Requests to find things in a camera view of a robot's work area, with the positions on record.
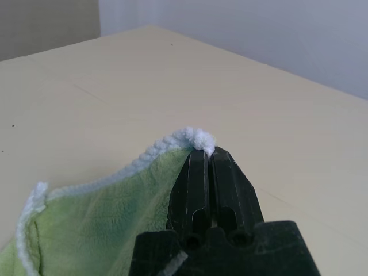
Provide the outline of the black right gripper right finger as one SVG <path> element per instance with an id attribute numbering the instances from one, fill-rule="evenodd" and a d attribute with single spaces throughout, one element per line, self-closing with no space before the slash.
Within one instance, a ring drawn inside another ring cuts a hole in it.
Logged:
<path id="1" fill-rule="evenodd" d="M 217 225 L 233 245 L 249 245 L 255 225 L 254 190 L 231 154 L 216 147 L 212 155 Z"/>

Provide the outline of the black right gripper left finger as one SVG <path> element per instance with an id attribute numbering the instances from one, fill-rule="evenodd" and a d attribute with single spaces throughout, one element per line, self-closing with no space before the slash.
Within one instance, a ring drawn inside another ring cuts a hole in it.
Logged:
<path id="1" fill-rule="evenodd" d="M 166 228 L 186 249 L 198 249 L 210 228 L 208 156 L 191 151 L 170 193 Z"/>

